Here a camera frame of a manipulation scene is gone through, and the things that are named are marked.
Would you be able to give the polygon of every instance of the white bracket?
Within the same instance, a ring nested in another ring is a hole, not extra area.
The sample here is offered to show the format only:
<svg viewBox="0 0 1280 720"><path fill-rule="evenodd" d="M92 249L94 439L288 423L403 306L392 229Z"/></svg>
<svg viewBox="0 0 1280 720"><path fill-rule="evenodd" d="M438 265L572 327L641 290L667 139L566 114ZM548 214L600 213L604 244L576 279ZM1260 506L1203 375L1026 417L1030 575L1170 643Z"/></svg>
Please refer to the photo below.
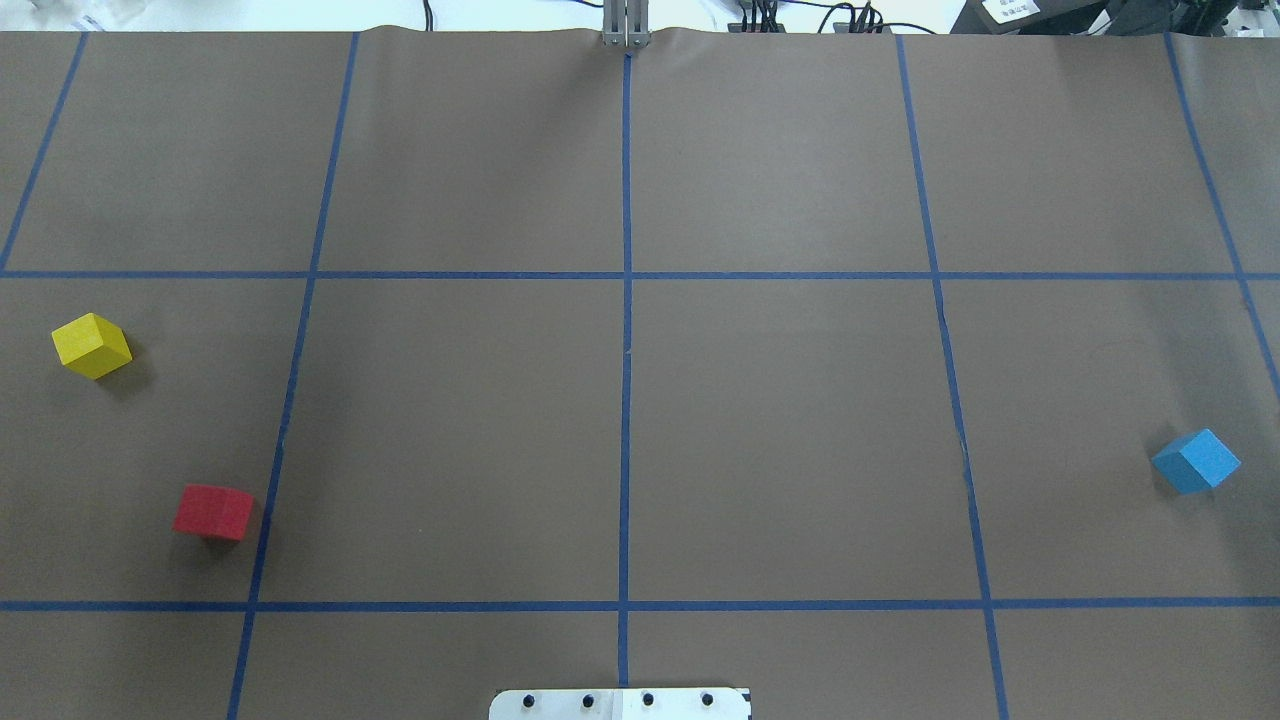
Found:
<svg viewBox="0 0 1280 720"><path fill-rule="evenodd" d="M604 44L644 47L649 45L649 0L603 0Z"/></svg>
<svg viewBox="0 0 1280 720"><path fill-rule="evenodd" d="M751 691L504 691L489 705L489 720L751 720Z"/></svg>

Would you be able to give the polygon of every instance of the cube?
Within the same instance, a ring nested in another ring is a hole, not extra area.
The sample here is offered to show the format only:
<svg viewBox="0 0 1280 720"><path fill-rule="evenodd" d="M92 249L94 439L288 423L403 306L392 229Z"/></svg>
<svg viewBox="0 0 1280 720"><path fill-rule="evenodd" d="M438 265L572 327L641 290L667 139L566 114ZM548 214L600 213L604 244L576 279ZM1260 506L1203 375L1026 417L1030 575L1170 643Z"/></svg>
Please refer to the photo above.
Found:
<svg viewBox="0 0 1280 720"><path fill-rule="evenodd" d="M242 541L253 511L253 496L216 486L187 486L173 529L206 539Z"/></svg>
<svg viewBox="0 0 1280 720"><path fill-rule="evenodd" d="M96 380L133 360L124 331L90 313L52 332L58 357L67 368Z"/></svg>
<svg viewBox="0 0 1280 720"><path fill-rule="evenodd" d="M1183 495L1216 488L1240 466L1235 455L1208 428L1175 439L1151 461Z"/></svg>

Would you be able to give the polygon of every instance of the red cube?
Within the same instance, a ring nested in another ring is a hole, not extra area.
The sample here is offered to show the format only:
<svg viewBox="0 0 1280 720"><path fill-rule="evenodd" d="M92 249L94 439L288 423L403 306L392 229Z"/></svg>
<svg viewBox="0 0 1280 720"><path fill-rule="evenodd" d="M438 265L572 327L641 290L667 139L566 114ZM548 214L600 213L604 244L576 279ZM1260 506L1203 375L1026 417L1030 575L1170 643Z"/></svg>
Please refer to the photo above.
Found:
<svg viewBox="0 0 1280 720"><path fill-rule="evenodd" d="M210 539L244 539L253 496L232 488L187 486L173 529Z"/></svg>

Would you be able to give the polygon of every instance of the blue grid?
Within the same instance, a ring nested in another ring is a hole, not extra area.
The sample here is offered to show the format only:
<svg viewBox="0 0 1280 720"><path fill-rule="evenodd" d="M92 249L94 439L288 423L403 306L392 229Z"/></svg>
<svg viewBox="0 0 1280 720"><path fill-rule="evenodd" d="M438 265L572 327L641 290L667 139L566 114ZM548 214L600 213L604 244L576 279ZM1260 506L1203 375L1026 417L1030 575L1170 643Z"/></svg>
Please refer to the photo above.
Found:
<svg viewBox="0 0 1280 720"><path fill-rule="evenodd" d="M426 612L426 614L485 614L485 612L613 612L618 619L618 684L628 684L628 612L928 612L928 611L980 611L986 623L988 653L991 660L992 683L997 711L1001 719L1009 717L1005 696L1004 674L1000 661L1000 643L996 629L995 611L1019 610L1105 610L1105 609L1171 609L1171 607L1280 607L1280 596L1166 596L1166 597L1076 597L1076 598L995 598L987 574L986 553L982 541L982 524L978 512L978 498L974 489L973 470L969 461L968 438L964 424L964 409L955 359L951 350L950 329L947 327L943 282L963 281L1096 281L1096 282L1235 282L1245 302L1251 324L1271 378L1272 389L1280 398L1280 374L1263 332L1262 323L1249 290L1251 282L1280 281L1280 273L1247 273L1231 236L1226 214L1222 209L1213 176L1199 142L1199 135L1187 99L1178 55L1171 36L1165 36L1170 70L1178 91L1179 102L1187 124L1187 131L1196 159L1203 174L1206 191L1213 206L1222 233L1222 241L1231 260L1231 273L1082 273L1082 272L946 272L938 266L937 247L933 237L933 223L929 213L928 191L924 164L920 154L919 136L915 123L915 109L911 100L910 76L906 61L906 49L901 37L896 38L897 59L901 74L902 99L906 110L908 131L915 169L916 191L920 205L920 220L924 229L929 259L928 272L635 272L631 254L631 79L634 58L628 53L622 59L622 246L623 270L620 272L413 272L413 270L321 270L320 252L324 245L324 232L329 213L329 200L338 168L342 146L343 124L351 85L355 73L360 45L360 33L352 33L348 49L346 73L343 76L342 96L334 127L328 170L316 222L311 263L307 270L285 272L237 272L237 270L9 270L9 256L13 252L22 219L28 201L37 184L40 169L49 145L52 141L63 106L70 92L76 72L83 58L88 33L81 33L67 70L65 79L58 95L49 124L41 138L40 149L32 163L31 173L23 188L22 197L10 223L3 250L0 250L0 278L5 279L306 279L302 307L298 318L297 337L289 366L284 406L280 414L279 433L271 475L264 502L262 525L255 555L253 573L248 597L244 602L188 602L188 601L0 601L3 612L232 612L243 614L244 623L241 644L237 653L236 674L228 703L227 716L237 717L244 675L250 659L253 635L253 623L257 614L301 614L301 612ZM620 506L618 506L618 600L617 601L538 601L538 602L270 602L260 601L262 571L266 560L268 542L271 529L271 516L279 488L280 470L284 461L285 439L297 389L298 370L306 345L307 323L311 300L319 281L342 279L513 279L513 281L621 281L623 283L623 337L622 337L622 395L621 395L621 457L620 457ZM979 598L956 600L805 600L805 601L634 601L630 598L630 429L631 429L631 343L632 343L632 284L645 281L928 281L933 287L937 310L940 341L947 373L951 396L951 409L956 434L961 448L964 479L968 491L970 534L975 559L975 570L980 591Z"/></svg>

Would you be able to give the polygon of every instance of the gray mat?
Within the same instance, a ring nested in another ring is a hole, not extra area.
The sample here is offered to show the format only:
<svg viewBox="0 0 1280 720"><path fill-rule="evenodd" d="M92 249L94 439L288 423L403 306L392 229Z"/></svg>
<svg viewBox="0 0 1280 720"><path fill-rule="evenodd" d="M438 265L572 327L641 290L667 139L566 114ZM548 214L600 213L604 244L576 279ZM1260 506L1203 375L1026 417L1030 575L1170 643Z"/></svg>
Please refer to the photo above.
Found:
<svg viewBox="0 0 1280 720"><path fill-rule="evenodd" d="M0 716L1280 715L1280 45L598 42L0 36Z"/></svg>

